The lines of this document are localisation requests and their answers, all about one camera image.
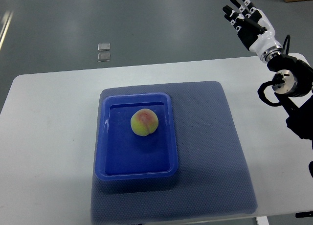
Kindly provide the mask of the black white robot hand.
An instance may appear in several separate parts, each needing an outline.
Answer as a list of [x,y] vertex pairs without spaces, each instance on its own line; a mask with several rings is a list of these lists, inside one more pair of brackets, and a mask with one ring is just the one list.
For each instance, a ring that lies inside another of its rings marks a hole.
[[236,7],[223,7],[224,17],[234,27],[245,48],[263,63],[283,54],[283,46],[275,38],[275,30],[262,10],[250,0],[230,0]]

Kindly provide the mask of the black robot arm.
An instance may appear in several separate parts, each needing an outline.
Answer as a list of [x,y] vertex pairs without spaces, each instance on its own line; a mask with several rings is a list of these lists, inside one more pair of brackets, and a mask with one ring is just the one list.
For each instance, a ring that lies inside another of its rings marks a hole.
[[261,84],[258,96],[271,107],[282,106],[289,115],[287,127],[301,139],[313,139],[313,98],[301,107],[291,98],[303,97],[313,91],[313,69],[303,60],[289,55],[290,35],[287,35],[282,51],[270,54],[267,67],[274,72],[272,80]]

